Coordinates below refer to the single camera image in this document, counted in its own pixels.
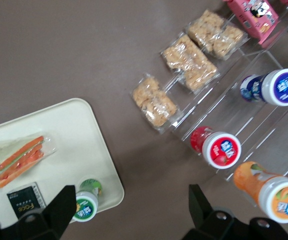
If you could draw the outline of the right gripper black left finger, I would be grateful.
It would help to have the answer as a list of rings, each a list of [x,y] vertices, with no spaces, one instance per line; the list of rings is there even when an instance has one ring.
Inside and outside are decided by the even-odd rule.
[[[76,213],[76,188],[66,185],[46,208],[24,214],[1,230],[2,240],[59,240]]]

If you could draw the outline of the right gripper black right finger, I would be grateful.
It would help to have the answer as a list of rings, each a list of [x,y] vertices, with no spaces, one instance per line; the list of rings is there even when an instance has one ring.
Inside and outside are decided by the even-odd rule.
[[[234,217],[221,208],[213,208],[198,184],[188,187],[188,208],[194,228],[184,240],[235,240]]]

